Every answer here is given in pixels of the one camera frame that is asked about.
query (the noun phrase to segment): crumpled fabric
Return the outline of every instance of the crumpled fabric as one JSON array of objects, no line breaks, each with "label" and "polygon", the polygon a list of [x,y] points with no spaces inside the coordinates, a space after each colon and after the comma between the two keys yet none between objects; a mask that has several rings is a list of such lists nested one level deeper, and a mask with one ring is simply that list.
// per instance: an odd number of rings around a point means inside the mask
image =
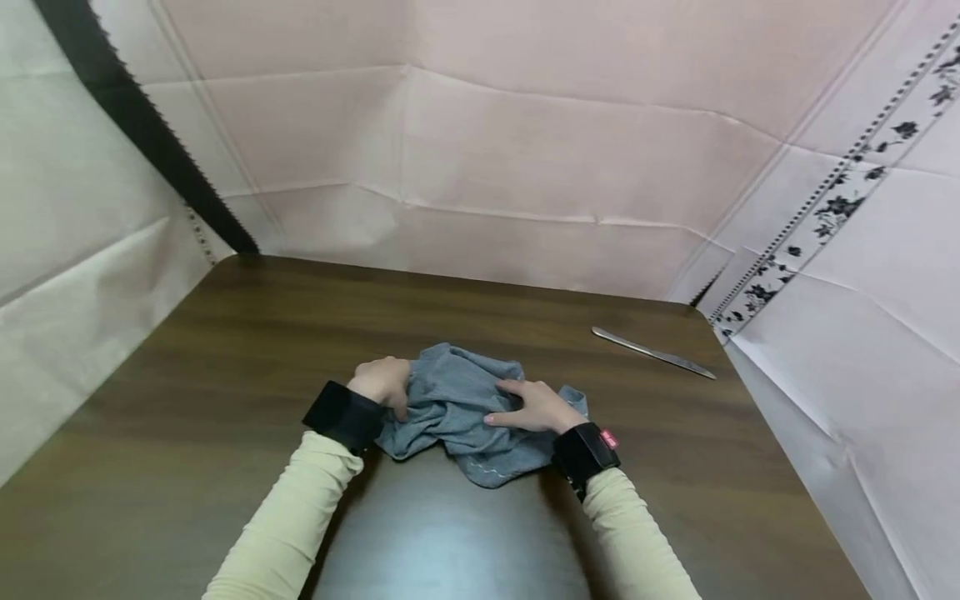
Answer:
[{"label": "crumpled fabric", "polygon": [[[491,427],[491,412],[522,408],[519,398],[496,388],[500,379],[523,379],[517,361],[501,361],[437,344],[411,363],[406,422],[388,417],[376,443],[395,460],[404,460],[441,442],[467,479],[483,488],[499,488],[523,473],[550,464],[552,431],[528,432]],[[587,397],[569,386],[558,392],[582,415]]]}]

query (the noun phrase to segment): sleeve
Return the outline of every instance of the sleeve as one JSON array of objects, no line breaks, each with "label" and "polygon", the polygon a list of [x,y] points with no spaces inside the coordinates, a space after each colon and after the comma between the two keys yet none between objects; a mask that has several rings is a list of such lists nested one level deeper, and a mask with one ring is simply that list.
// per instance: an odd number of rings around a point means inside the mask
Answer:
[{"label": "sleeve", "polygon": [[622,598],[700,600],[647,504],[619,468],[587,482],[584,512],[593,523]]},{"label": "sleeve", "polygon": [[296,600],[337,502],[362,469],[363,461],[342,444],[312,431],[303,434],[204,600]]}]

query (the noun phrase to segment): wall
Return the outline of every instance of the wall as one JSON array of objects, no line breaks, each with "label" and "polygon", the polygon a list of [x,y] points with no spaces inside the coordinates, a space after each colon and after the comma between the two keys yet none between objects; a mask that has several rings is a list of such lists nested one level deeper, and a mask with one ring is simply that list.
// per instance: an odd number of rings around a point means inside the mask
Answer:
[{"label": "wall", "polygon": [[898,0],[94,0],[267,253],[662,298]]},{"label": "wall", "polygon": [[835,156],[758,183],[702,303],[877,600],[960,597],[959,12],[900,15],[811,126]]},{"label": "wall", "polygon": [[0,3],[0,196],[2,485],[209,264],[29,0]]}]

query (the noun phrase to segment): red logo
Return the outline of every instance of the red logo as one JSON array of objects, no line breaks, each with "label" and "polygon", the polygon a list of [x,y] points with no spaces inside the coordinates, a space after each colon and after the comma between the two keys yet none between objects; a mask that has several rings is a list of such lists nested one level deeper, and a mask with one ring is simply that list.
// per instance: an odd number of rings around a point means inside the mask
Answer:
[{"label": "red logo", "polygon": [[611,450],[616,450],[616,447],[620,445],[620,442],[616,440],[609,429],[604,429],[601,431],[600,437],[603,438],[604,444],[606,444]]}]

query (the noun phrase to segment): wrist strap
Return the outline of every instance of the wrist strap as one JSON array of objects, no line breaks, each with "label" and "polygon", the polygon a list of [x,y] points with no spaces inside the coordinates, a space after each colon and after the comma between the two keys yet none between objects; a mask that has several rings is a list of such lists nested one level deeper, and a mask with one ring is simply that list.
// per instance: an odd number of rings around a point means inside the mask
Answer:
[{"label": "wrist strap", "polygon": [[573,486],[581,502],[587,497],[590,477],[620,466],[620,458],[613,451],[615,447],[616,441],[610,432],[601,430],[595,423],[577,425],[554,440],[553,464]]},{"label": "wrist strap", "polygon": [[303,424],[359,456],[383,430],[384,408],[336,381],[327,381]]}]

